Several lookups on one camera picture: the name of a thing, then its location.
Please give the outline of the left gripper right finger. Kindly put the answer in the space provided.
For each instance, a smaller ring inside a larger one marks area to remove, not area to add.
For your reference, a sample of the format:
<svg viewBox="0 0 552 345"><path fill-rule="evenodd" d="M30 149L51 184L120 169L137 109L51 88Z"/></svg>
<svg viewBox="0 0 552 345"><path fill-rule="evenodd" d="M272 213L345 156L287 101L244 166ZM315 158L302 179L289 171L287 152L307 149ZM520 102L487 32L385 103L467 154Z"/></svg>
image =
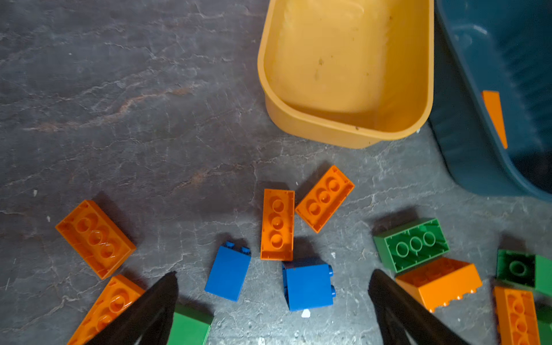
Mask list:
<svg viewBox="0 0 552 345"><path fill-rule="evenodd" d="M465 344L384 271L373 271L368 289L384 344Z"/></svg>

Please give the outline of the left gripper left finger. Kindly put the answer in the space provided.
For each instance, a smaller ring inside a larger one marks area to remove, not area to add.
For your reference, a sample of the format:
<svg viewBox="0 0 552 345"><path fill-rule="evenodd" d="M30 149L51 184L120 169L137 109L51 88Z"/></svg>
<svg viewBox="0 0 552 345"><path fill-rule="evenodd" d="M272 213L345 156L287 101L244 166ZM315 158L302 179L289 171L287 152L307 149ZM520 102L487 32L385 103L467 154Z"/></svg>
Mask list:
<svg viewBox="0 0 552 345"><path fill-rule="evenodd" d="M169 272L89 343L165 345L170 337L178 293L176 272Z"/></svg>

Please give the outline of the orange small lego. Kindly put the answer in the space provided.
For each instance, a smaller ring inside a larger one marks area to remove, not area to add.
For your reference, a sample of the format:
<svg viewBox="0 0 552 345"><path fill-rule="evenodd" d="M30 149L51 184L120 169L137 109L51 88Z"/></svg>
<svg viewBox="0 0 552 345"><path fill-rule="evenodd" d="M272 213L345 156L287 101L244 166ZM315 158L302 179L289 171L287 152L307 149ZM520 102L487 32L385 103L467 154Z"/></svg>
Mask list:
<svg viewBox="0 0 552 345"><path fill-rule="evenodd" d="M482 287L474 264L446 257L399 275L395 281L431 313Z"/></svg>

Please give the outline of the blue square lego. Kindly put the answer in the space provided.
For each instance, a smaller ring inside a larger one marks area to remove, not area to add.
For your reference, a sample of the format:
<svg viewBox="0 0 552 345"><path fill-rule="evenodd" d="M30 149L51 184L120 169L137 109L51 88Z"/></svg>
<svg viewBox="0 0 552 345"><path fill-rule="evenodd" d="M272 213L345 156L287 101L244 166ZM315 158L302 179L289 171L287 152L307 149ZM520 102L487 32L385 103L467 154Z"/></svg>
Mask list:
<svg viewBox="0 0 552 345"><path fill-rule="evenodd" d="M333 306L336 289L334 271L319 257L282 262L284 296L290 311Z"/></svg>

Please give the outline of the green long lego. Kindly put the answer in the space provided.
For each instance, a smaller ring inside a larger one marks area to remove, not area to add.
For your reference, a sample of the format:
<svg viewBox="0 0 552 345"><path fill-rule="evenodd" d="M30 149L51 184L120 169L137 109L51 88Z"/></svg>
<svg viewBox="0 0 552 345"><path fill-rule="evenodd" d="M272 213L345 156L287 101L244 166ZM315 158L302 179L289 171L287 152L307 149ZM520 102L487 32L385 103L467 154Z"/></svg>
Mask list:
<svg viewBox="0 0 552 345"><path fill-rule="evenodd" d="M552 345L552 308L541 305L537 308L538 331L541 345Z"/></svg>

